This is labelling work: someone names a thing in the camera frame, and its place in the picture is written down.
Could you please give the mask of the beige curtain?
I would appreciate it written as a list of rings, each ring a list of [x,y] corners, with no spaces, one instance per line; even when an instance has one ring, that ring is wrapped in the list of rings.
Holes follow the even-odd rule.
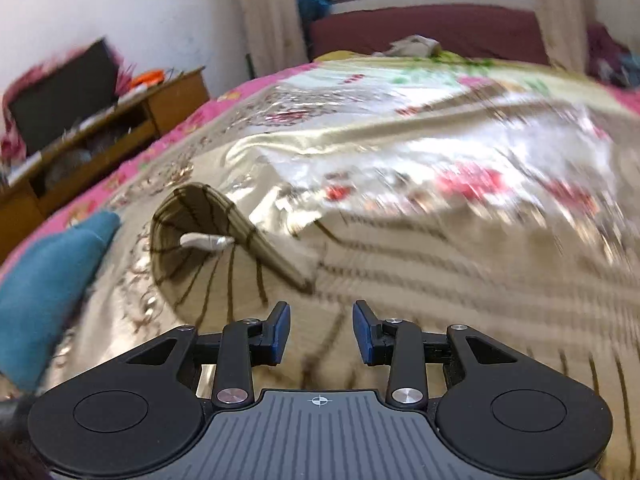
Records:
[[[297,0],[240,0],[248,53],[258,77],[307,62]]]
[[[588,67],[588,27],[596,20],[594,0],[533,2],[551,65],[584,74]]]

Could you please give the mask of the pile of clothes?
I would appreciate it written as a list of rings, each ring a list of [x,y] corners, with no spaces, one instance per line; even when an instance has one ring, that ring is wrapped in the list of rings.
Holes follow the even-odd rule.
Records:
[[[612,86],[623,89],[639,88],[639,55],[612,38],[602,24],[587,29],[587,74]]]

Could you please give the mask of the dark red headboard cushion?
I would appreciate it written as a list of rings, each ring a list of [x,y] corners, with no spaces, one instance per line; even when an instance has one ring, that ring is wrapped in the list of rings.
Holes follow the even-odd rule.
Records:
[[[420,35],[465,58],[496,58],[549,65],[532,11],[503,6],[440,4],[331,14],[310,26],[310,56],[334,51],[382,52]]]

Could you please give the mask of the beige striped ribbed sweater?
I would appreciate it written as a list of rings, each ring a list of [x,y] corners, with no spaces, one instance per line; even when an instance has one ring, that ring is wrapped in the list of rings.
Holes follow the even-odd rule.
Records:
[[[177,188],[151,221],[151,268],[181,321],[213,333],[292,308],[283,362],[258,388],[382,387],[350,327],[357,300],[439,332],[463,323],[583,382],[614,417],[602,470],[639,474],[639,268],[612,264],[572,231],[441,217],[331,211],[268,243],[211,188]]]

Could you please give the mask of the wooden side cabinet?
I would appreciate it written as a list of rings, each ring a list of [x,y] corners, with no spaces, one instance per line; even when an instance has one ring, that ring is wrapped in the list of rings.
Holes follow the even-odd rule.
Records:
[[[209,99],[201,67],[137,93],[62,136],[1,189],[1,257]]]

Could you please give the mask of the floral satin bedspread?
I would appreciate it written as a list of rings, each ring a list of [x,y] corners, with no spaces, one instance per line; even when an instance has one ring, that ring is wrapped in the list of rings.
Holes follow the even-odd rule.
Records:
[[[268,243],[331,211],[574,232],[639,267],[639,117],[611,92],[506,62],[351,58],[288,70],[203,105],[49,220],[120,227],[34,392],[1,374],[6,479],[627,479],[602,470],[614,417],[593,388],[475,327],[422,330],[428,401],[382,387],[258,388],[212,401],[222,330],[164,299],[151,221],[208,186]],[[391,320],[373,313],[380,320]]]

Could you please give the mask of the orange object on cabinet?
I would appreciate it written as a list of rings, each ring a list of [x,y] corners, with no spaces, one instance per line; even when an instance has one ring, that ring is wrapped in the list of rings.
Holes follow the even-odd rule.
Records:
[[[130,80],[129,88],[134,89],[141,86],[151,87],[154,84],[162,84],[165,81],[164,70],[148,70]]]

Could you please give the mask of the teal folded garment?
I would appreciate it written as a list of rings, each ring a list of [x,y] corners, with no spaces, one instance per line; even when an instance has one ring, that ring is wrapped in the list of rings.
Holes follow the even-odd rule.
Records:
[[[67,320],[120,227],[99,211],[29,247],[1,283],[1,374],[24,392],[37,390]]]

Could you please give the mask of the crumpled beige cloth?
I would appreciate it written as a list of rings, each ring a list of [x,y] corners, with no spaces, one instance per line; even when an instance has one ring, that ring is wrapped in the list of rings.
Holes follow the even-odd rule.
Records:
[[[440,43],[420,35],[408,36],[390,43],[390,47],[376,56],[386,58],[434,58],[442,53]]]

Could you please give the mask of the right beige curtain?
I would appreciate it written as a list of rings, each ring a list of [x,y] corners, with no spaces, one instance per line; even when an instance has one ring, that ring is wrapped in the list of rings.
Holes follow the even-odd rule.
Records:
[[[588,67],[588,27],[596,20],[594,0],[533,2],[551,65],[584,74]]]

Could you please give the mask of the black television screen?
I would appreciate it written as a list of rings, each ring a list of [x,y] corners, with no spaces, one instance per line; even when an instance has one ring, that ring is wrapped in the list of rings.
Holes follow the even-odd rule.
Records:
[[[8,109],[31,155],[116,101],[119,65],[105,40],[90,44],[60,67],[26,84]]]

